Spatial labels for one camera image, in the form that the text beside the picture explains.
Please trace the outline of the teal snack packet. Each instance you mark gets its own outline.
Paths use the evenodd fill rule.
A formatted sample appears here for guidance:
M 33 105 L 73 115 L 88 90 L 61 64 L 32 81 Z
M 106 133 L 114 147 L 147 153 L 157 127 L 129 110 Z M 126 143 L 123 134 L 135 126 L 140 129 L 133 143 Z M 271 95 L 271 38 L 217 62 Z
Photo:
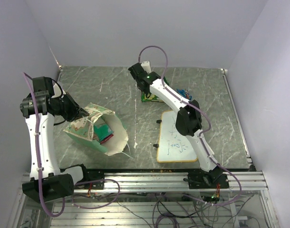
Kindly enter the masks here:
M 113 130 L 109 125 L 99 117 L 96 122 L 94 122 L 94 133 L 98 137 L 98 141 L 103 141 L 105 138 L 113 134 Z

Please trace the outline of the pink fruit candy bag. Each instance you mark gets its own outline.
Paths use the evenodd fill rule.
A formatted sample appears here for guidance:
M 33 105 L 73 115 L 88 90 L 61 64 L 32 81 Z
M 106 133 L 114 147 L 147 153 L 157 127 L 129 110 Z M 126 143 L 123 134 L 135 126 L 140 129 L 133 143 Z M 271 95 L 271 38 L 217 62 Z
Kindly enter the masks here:
M 109 136 L 107 136 L 106 138 L 104 138 L 103 140 L 100 141 L 100 144 L 103 144 L 105 142 L 107 142 L 108 140 L 110 140 L 114 135 L 110 134 Z

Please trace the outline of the blue M&M's packet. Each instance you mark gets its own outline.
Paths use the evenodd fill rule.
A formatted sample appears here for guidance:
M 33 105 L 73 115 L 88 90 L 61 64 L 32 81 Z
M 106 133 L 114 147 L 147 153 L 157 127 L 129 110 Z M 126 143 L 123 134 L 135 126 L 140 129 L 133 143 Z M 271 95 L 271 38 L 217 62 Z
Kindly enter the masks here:
M 183 96 L 184 98 L 188 99 L 189 101 L 192 100 L 192 96 L 190 95 L 187 89 L 177 89 L 177 92 Z

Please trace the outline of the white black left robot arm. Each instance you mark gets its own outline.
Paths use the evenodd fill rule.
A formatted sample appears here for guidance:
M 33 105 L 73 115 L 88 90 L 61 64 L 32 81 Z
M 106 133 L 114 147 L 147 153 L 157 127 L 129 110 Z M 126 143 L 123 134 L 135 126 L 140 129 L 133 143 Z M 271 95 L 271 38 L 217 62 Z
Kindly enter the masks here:
M 89 113 L 54 79 L 37 77 L 27 84 L 31 92 L 23 99 L 20 110 L 30 136 L 31 170 L 30 180 L 22 184 L 23 193 L 37 203 L 71 196 L 75 185 L 86 188 L 90 177 L 83 164 L 60 170 L 53 138 L 55 116 L 73 122 L 89 116 Z

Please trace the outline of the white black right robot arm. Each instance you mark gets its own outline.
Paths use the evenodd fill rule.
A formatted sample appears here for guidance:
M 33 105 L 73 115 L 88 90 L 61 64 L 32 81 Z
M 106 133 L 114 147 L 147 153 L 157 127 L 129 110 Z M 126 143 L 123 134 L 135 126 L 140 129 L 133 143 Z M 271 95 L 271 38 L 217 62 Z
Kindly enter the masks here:
M 214 157 L 214 152 L 204 137 L 201 116 L 204 113 L 199 109 L 196 100 L 190 101 L 170 86 L 156 72 L 147 72 L 141 63 L 128 68 L 137 88 L 142 92 L 150 92 L 166 103 L 177 115 L 176 130 L 190 142 L 198 158 L 202 174 L 202 182 L 208 187 L 214 187 L 223 174 L 223 169 Z

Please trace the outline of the green white paper bag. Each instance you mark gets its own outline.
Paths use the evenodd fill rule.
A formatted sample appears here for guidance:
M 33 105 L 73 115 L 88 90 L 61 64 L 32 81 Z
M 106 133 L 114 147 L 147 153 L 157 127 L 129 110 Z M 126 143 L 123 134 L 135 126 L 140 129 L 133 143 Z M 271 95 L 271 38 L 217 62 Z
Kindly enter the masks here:
M 115 111 L 89 103 L 84 108 L 89 116 L 69 123 L 64 132 L 77 143 L 99 151 L 107 156 L 123 153 L 128 143 L 128 133 Z M 94 133 L 94 122 L 101 117 L 113 130 L 113 137 L 107 142 L 100 144 Z

